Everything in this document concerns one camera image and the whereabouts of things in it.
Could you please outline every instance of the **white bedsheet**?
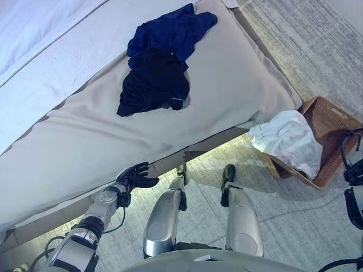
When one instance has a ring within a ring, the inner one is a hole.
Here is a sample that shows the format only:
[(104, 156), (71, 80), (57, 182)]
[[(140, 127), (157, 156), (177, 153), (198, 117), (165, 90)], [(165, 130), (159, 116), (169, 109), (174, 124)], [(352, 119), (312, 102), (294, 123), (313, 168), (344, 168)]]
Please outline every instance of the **white bedsheet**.
[(129, 67), (125, 55), (115, 58), (0, 156), (0, 232), (114, 180), (131, 165), (154, 162), (230, 127), (247, 128), (252, 121), (299, 108), (295, 90), (220, 1), (195, 6), (197, 13), (216, 14), (218, 23), (187, 59), (190, 105), (116, 115)]
[[(56, 2), (44, 1), (48, 3), (45, 6), (53, 10), (54, 6), (50, 3), (61, 3), (64, 0)], [(97, 6), (102, 1), (95, 0), (93, 6)], [(19, 5), (19, 2), (24, 3), (24, 1), (20, 0), (15, 3)], [(66, 35), (61, 36), (40, 54), (32, 58), (34, 52), (39, 51), (52, 40), (51, 37), (56, 39), (58, 35), (55, 35), (55, 33), (62, 32), (58, 27), (50, 31), (49, 38), (44, 38), (40, 45), (34, 45), (28, 53), (15, 62), (26, 63), (26, 65), (22, 66), (17, 73), (0, 87), (0, 154), (47, 112), (63, 102), (95, 73), (124, 51), (138, 25), (176, 10), (190, 2), (192, 1), (108, 0), (74, 26)], [(0, 10), (4, 7), (3, 10), (10, 9), (14, 10), (15, 13), (21, 12), (21, 8), (9, 8), (11, 6), (9, 3), (12, 3), (12, 0), (7, 0), (4, 4), (1, 1)], [(87, 13), (86, 10), (92, 9), (91, 4), (86, 4), (88, 0), (78, 0), (75, 3), (79, 5), (83, 3), (87, 8), (82, 12), (71, 12), (70, 14), (74, 16), (72, 20), (66, 20), (67, 18), (62, 16), (63, 23), (58, 25), (62, 26), (60, 28), (63, 30), (76, 23), (82, 17), (80, 13), (85, 14)], [(75, 3), (69, 6), (68, 10), (77, 7)], [(40, 15), (32, 18), (32, 20), (37, 22), (36, 19), (39, 17)], [(55, 21), (53, 19), (50, 17), (46, 22), (62, 21), (59, 18)], [(12, 34), (11, 29), (8, 29), (8, 27), (11, 28), (14, 25), (8, 16), (6, 16), (4, 22), (7, 22), (7, 20), (9, 25), (2, 23), (2, 26), (7, 30), (0, 31), (0, 33), (5, 33), (1, 34), (0, 37), (1, 48), (4, 47), (4, 39), (8, 39), (8, 35)], [(28, 27), (22, 29), (22, 31), (28, 33)], [(29, 35), (32, 36), (39, 33), (39, 31), (35, 30), (32, 33)], [(27, 46), (23, 46), (22, 42), (23, 40), (20, 42), (21, 47), (26, 48)]]
[(0, 86), (107, 0), (2, 0)]

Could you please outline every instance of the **clothing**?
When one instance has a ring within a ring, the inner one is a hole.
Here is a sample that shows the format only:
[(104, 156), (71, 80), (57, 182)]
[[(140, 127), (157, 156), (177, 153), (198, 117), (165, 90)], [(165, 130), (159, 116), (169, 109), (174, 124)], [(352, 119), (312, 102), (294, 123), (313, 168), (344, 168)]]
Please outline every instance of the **clothing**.
[(185, 60), (194, 52), (194, 44), (216, 23), (214, 14), (203, 12), (196, 15), (193, 4), (187, 4), (142, 24), (137, 27), (134, 38), (128, 44), (130, 68), (135, 68), (134, 60), (139, 54), (153, 47), (175, 55), (185, 71), (188, 68)]
[(282, 111), (271, 121), (250, 129), (252, 145), (279, 158), (313, 180), (320, 170), (323, 146), (318, 143), (303, 115), (296, 110)]
[(182, 109), (189, 93), (189, 82), (182, 65), (171, 54), (151, 48), (140, 54), (123, 82), (117, 114), (129, 116), (137, 112), (166, 107)]
[(142, 24), (128, 44), (132, 69), (124, 79), (117, 114), (172, 107), (182, 109), (189, 93), (185, 60), (194, 44), (217, 23), (209, 12), (195, 15), (192, 4)]

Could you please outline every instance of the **black cable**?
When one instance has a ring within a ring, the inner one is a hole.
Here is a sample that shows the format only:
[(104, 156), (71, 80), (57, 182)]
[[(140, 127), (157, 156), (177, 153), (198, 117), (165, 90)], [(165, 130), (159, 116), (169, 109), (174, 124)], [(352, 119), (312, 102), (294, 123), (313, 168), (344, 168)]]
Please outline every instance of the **black cable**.
[(64, 236), (56, 236), (56, 237), (53, 237), (51, 238), (47, 244), (45, 245), (45, 248), (44, 248), (44, 252), (46, 252), (48, 250), (48, 246), (51, 244), (51, 242), (53, 242), (54, 240), (58, 240), (58, 239), (64, 239)]
[(344, 259), (344, 260), (331, 262), (331, 263), (327, 264), (326, 266), (324, 266), (323, 268), (321, 268), (318, 272), (325, 272), (335, 266), (347, 265), (347, 264), (353, 264), (353, 263), (354, 264), (358, 263), (358, 259)]
[(29, 272), (33, 272), (34, 268), (35, 268), (35, 265), (39, 262), (39, 260), (42, 259), (46, 254), (49, 254), (50, 252), (53, 252), (53, 250), (55, 250), (55, 249), (54, 248), (48, 249), (48, 250), (44, 251), (41, 255), (36, 257), (35, 260), (33, 261), (32, 265), (30, 266)]
[(111, 229), (111, 230), (109, 230), (109, 231), (105, 231), (103, 234), (107, 234), (107, 233), (110, 233), (110, 232), (113, 232), (113, 231), (117, 231), (119, 228), (121, 228), (122, 227), (122, 225), (124, 224), (124, 222), (125, 222), (125, 217), (126, 217), (126, 209), (125, 209), (125, 207), (123, 207), (124, 208), (124, 217), (123, 217), (123, 219), (122, 219), (122, 221), (121, 221), (121, 224), (119, 224), (116, 228), (113, 228), (113, 229)]

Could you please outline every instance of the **beige mattress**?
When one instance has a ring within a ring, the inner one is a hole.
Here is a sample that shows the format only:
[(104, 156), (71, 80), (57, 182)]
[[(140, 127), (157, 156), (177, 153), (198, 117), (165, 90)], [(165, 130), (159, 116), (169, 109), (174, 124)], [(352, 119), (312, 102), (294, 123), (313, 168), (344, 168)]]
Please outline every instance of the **beige mattress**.
[[(82, 201), (131, 165), (174, 154), (151, 168), (152, 175), (160, 175), (279, 111), (301, 106), (292, 86), (222, 2), (202, 0), (195, 10), (216, 14), (218, 23), (187, 60), (190, 105), (117, 116), (129, 72), (128, 58), (121, 54), (0, 156), (0, 232)], [(79, 211), (88, 205), (83, 203)], [(65, 219), (60, 218), (52, 222), (60, 224)]]

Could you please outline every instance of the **bed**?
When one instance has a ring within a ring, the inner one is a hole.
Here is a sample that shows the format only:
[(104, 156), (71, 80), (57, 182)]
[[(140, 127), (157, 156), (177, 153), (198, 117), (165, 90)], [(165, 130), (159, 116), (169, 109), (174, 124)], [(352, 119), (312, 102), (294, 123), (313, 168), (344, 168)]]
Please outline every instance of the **bed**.
[[(64, 28), (62, 35), (6, 78), (0, 94), (9, 98), (10, 90), (27, 86), (32, 95), (22, 96), (20, 109), (33, 114), (24, 122), (15, 116), (21, 126), (2, 144), (7, 149), (0, 156), (0, 232), (7, 239), (1, 251), (81, 215), (92, 196), (131, 165), (154, 162), (150, 175), (159, 176), (279, 111), (301, 106), (294, 88), (254, 43), (252, 38), (258, 37), (242, 14), (234, 15), (220, 0), (201, 0), (195, 3), (195, 12), (212, 12), (218, 23), (187, 59), (189, 105), (179, 111), (117, 116), (121, 84), (129, 72), (127, 41), (137, 25), (187, 3), (167, 2), (152, 11), (145, 1), (140, 12), (140, 3), (134, 7), (127, 1), (99, 1), (84, 12), (86, 17)], [(129, 12), (127, 20), (119, 22), (117, 10), (123, 7), (141, 15), (134, 20)], [(39, 71), (49, 65), (57, 82)], [(52, 107), (47, 103), (48, 110), (39, 105), (43, 97), (37, 95), (47, 90), (57, 94)], [(4, 110), (1, 114), (7, 122), (1, 129), (11, 127), (14, 119)]]

